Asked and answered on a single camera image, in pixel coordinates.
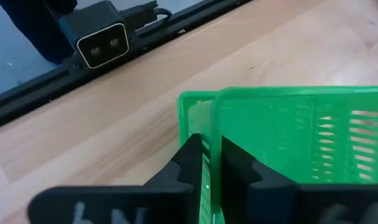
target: grey floor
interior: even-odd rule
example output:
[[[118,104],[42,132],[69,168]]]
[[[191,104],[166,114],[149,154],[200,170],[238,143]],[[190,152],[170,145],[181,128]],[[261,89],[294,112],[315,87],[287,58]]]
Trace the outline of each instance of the grey floor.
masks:
[[[83,8],[100,0],[79,0]],[[119,10],[150,0],[112,0]],[[178,12],[201,0],[158,0],[159,6]],[[0,7],[0,93],[14,88],[40,74],[54,69],[44,60],[30,42],[14,27],[8,15]]]

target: black frame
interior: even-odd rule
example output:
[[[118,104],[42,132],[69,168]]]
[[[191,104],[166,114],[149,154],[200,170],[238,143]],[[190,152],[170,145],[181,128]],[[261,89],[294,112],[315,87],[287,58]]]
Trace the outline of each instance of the black frame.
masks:
[[[0,126],[249,1],[203,0],[173,14],[168,20],[145,26],[136,31],[138,39],[127,55],[99,69],[85,68],[81,57],[72,55],[55,70],[1,93]]]

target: green plastic basket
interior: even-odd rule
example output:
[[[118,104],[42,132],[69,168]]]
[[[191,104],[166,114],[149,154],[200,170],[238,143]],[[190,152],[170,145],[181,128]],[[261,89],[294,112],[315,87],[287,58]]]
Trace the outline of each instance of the green plastic basket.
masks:
[[[210,149],[210,222],[224,223],[222,135],[298,183],[378,184],[378,86],[188,91],[178,116],[181,144],[201,133]]]

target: wooden table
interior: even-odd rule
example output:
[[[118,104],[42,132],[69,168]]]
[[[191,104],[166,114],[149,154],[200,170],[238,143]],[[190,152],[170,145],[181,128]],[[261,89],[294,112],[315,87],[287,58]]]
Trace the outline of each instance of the wooden table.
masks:
[[[378,85],[378,0],[259,0],[0,128],[0,223],[55,185],[143,184],[185,90]]]

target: white-framed sensor face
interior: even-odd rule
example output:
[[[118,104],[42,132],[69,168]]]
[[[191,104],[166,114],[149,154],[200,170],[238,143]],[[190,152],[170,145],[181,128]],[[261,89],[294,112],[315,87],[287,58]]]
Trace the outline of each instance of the white-framed sensor face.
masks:
[[[88,68],[99,68],[129,51],[126,27],[113,24],[80,38],[76,46]]]

